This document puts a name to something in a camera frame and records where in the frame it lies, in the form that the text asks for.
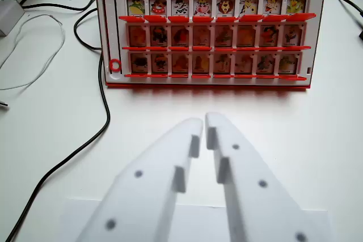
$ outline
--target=white table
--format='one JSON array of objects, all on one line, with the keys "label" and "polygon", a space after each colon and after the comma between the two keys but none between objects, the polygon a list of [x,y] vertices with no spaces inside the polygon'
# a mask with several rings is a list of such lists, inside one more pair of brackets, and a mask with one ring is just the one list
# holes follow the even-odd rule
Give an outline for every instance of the white table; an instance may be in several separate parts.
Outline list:
[{"label": "white table", "polygon": [[[363,0],[353,0],[363,7]],[[84,6],[88,0],[29,0]],[[354,16],[362,18],[350,6]],[[81,14],[48,13],[63,22],[66,42],[46,73],[25,90],[1,91],[0,241],[4,241],[35,185],[47,170],[88,140],[105,122],[99,95],[99,55],[77,42],[73,24]],[[50,19],[33,21],[0,71],[0,86],[31,79],[61,36]],[[304,209],[328,210],[338,242],[359,242],[363,214],[361,29],[338,0],[325,0],[311,89],[307,91],[105,89],[111,124],[99,140],[49,179],[36,198],[17,241],[55,241],[67,198],[102,199],[113,178],[177,122],[224,113],[261,153]],[[95,16],[79,28],[99,45]],[[0,39],[0,58],[15,31]],[[213,154],[203,144],[192,161],[187,193],[178,203],[224,205]]]}]

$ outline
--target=cow character card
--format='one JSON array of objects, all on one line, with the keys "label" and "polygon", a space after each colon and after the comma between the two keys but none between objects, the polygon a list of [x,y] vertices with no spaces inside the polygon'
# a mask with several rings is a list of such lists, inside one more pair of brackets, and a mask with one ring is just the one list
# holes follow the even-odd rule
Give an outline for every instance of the cow character card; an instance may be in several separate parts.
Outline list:
[{"label": "cow character card", "polygon": [[232,46],[233,30],[229,25],[216,26],[216,41],[214,46],[230,47]]},{"label": "cow character card", "polygon": [[168,73],[168,57],[166,54],[151,54],[151,71],[153,72],[153,74]]},{"label": "cow character card", "polygon": [[212,16],[212,0],[194,0],[194,16]]},{"label": "cow character card", "polygon": [[278,30],[275,25],[261,26],[260,46],[276,46]]},{"label": "cow character card", "polygon": [[239,25],[237,28],[237,46],[254,46],[256,30],[251,25]]},{"label": "cow character card", "polygon": [[263,14],[280,14],[282,0],[263,0]]},{"label": "cow character card", "polygon": [[229,54],[215,54],[213,72],[215,74],[231,73],[231,58]]},{"label": "cow character card", "polygon": [[136,74],[147,73],[147,58],[142,53],[132,53],[131,56],[131,72]]},{"label": "cow character card", "polygon": [[171,0],[171,15],[189,17],[189,0]]},{"label": "cow character card", "polygon": [[257,14],[259,0],[239,0],[240,12],[239,15]]},{"label": "cow character card", "polygon": [[150,27],[150,45],[151,46],[167,46],[167,31],[164,26]]},{"label": "cow character card", "polygon": [[234,16],[234,0],[217,0],[217,17]]},{"label": "cow character card", "polygon": [[209,74],[209,58],[207,54],[193,55],[193,74]]},{"label": "cow character card", "polygon": [[143,17],[145,15],[145,3],[143,0],[127,0],[127,8],[130,16]]},{"label": "cow character card", "polygon": [[282,39],[283,46],[300,45],[301,29],[299,25],[285,25],[284,37]]},{"label": "cow character card", "polygon": [[189,46],[189,30],[185,26],[172,26],[171,37],[172,46]]},{"label": "cow character card", "polygon": [[257,62],[256,74],[273,74],[275,58],[271,54],[262,55]]},{"label": "cow character card", "polygon": [[130,46],[146,46],[146,31],[141,26],[129,26]]},{"label": "cow character card", "polygon": [[306,0],[288,0],[286,14],[298,14],[305,11]]},{"label": "cow character card", "polygon": [[172,55],[172,73],[173,74],[188,74],[188,56],[186,54]]},{"label": "cow character card", "polygon": [[254,59],[247,54],[237,54],[234,64],[234,74],[252,74],[252,64]]},{"label": "cow character card", "polygon": [[195,46],[210,45],[210,30],[208,26],[193,27],[193,45]]},{"label": "cow character card", "polygon": [[166,0],[149,0],[150,15],[166,16]]},{"label": "cow character card", "polygon": [[278,66],[278,73],[285,75],[296,74],[298,59],[294,54],[284,54],[280,57],[280,64]]}]

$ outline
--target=white cable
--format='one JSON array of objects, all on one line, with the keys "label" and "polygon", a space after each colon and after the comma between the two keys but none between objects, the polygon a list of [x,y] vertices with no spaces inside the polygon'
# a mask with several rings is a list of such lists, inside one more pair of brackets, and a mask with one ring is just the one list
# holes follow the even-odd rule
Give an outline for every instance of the white cable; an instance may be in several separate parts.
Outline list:
[{"label": "white cable", "polygon": [[57,55],[57,53],[59,52],[59,50],[61,50],[62,46],[64,45],[64,41],[66,40],[66,35],[65,35],[65,31],[63,29],[63,26],[62,26],[62,23],[56,19],[53,15],[49,15],[49,14],[40,14],[40,15],[37,15],[37,16],[34,16],[32,18],[29,18],[28,20],[24,21],[23,24],[20,26],[19,28],[19,31],[18,31],[18,34],[16,34],[15,36],[15,39],[14,39],[14,46],[10,52],[10,54],[4,59],[4,61],[0,64],[0,69],[1,67],[4,65],[4,63],[7,61],[7,59],[10,57],[10,55],[14,52],[15,48],[16,48],[16,45],[18,44],[18,41],[17,41],[17,38],[22,30],[22,27],[27,23],[29,22],[30,20],[33,20],[35,18],[38,18],[38,17],[41,17],[41,16],[49,16],[51,17],[52,19],[54,19],[60,26],[61,28],[61,32],[62,32],[62,41],[61,41],[61,44],[60,46],[57,48],[57,50],[48,58],[48,60],[45,62],[44,66],[42,67],[42,69],[40,70],[39,74],[33,79],[31,80],[30,82],[28,83],[24,83],[24,84],[21,84],[21,85],[17,85],[17,86],[13,86],[13,87],[7,87],[7,88],[0,88],[0,90],[10,90],[10,89],[15,89],[15,88],[19,88],[19,87],[23,87],[23,86],[29,86],[31,85],[32,83],[34,83],[36,80],[38,80],[40,78],[40,76],[42,76],[44,74],[44,72],[47,70],[48,66],[50,65],[50,63],[52,62],[53,58],[55,57],[55,55]]}]

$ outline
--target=guess who game board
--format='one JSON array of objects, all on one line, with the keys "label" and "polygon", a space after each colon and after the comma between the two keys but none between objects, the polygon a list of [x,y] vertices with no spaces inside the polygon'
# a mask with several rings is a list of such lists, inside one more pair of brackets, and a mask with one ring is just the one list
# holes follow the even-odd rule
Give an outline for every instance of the guess who game board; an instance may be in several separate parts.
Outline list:
[{"label": "guess who game board", "polygon": [[310,87],[323,0],[97,2],[110,87]]}]

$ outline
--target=character card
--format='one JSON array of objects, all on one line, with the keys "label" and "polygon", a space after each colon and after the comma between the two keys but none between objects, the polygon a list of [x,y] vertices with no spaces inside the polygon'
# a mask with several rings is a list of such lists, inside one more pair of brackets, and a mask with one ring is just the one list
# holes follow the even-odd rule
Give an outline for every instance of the character card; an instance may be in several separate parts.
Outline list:
[{"label": "character card", "polygon": [[233,37],[233,30],[230,28],[229,25],[226,26],[216,26],[216,42],[214,46],[224,46],[230,47],[232,46],[232,37]]},{"label": "character card", "polygon": [[171,15],[189,17],[189,0],[171,0]]},{"label": "character card", "polygon": [[299,25],[285,25],[284,38],[282,40],[283,46],[300,45],[301,29]]},{"label": "character card", "polygon": [[210,45],[210,29],[208,26],[193,27],[193,45],[209,46]]},{"label": "character card", "polygon": [[166,0],[149,0],[150,15],[166,17]]},{"label": "character card", "polygon": [[276,26],[261,26],[260,46],[276,46],[278,30]]},{"label": "character card", "polygon": [[171,37],[172,46],[189,46],[189,30],[185,26],[172,26]]},{"label": "character card", "polygon": [[209,74],[207,54],[193,54],[193,74]]},{"label": "character card", "polygon": [[239,25],[237,28],[237,46],[254,46],[256,30],[251,25]]},{"label": "character card", "polygon": [[188,56],[186,54],[172,54],[172,73],[188,74]]},{"label": "character card", "polygon": [[286,14],[297,14],[305,11],[306,0],[288,0]]},{"label": "character card", "polygon": [[145,15],[145,3],[143,0],[127,0],[127,7],[130,16],[143,17]]},{"label": "character card", "polygon": [[168,34],[164,26],[150,26],[150,45],[167,46]]},{"label": "character card", "polygon": [[257,14],[259,0],[239,0],[239,16],[245,14]]},{"label": "character card", "polygon": [[278,66],[279,74],[296,74],[298,59],[294,54],[284,54],[280,57],[280,64]]},{"label": "character card", "polygon": [[217,0],[217,17],[234,16],[234,0]]},{"label": "character card", "polygon": [[259,56],[256,74],[273,74],[275,58],[271,54]]},{"label": "character card", "polygon": [[146,46],[146,31],[141,26],[129,26],[130,46]]},{"label": "character card", "polygon": [[212,16],[212,0],[194,0],[194,16]]},{"label": "character card", "polygon": [[132,53],[131,56],[131,72],[137,74],[147,73],[147,58],[143,53]]},{"label": "character card", "polygon": [[282,0],[263,0],[263,15],[280,14]]},{"label": "character card", "polygon": [[252,64],[254,59],[247,54],[237,54],[234,64],[234,74],[252,74]]}]

